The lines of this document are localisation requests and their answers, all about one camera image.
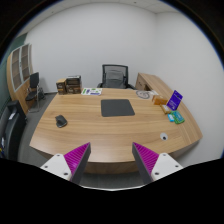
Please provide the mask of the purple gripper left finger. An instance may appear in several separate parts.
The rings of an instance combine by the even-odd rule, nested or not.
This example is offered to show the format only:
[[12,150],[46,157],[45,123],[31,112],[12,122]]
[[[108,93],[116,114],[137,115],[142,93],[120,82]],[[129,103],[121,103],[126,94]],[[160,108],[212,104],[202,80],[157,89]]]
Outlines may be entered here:
[[65,180],[79,184],[91,154],[91,144],[86,143],[72,151],[55,154],[41,168]]

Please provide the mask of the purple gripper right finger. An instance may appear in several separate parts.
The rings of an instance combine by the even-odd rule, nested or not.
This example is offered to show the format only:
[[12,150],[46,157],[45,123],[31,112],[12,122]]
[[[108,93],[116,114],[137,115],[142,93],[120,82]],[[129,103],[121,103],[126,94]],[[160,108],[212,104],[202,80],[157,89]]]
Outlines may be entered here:
[[149,184],[182,169],[182,166],[169,154],[158,154],[138,143],[132,143],[135,158],[144,184]]

